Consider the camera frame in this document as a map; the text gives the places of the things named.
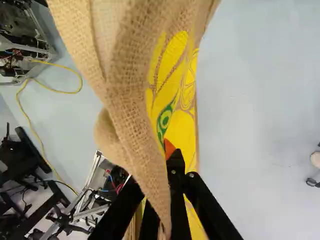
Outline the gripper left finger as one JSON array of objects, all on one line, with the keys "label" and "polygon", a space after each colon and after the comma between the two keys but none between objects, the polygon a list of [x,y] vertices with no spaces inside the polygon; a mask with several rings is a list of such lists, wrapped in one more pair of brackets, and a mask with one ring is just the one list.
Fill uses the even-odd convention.
[{"label": "gripper left finger", "polygon": [[[95,240],[121,240],[145,195],[135,179],[130,178],[94,228]],[[160,219],[147,201],[145,204],[140,240],[157,240]]]}]

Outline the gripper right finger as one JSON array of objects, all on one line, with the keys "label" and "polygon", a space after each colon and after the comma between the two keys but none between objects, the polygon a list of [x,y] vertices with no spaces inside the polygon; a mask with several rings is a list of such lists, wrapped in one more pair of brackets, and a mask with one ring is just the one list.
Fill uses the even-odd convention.
[{"label": "gripper right finger", "polygon": [[167,177],[171,195],[171,239],[191,240],[191,229],[185,198],[193,209],[210,240],[242,240],[232,221],[213,196],[201,176],[185,173],[185,160],[179,148],[165,139]]}]

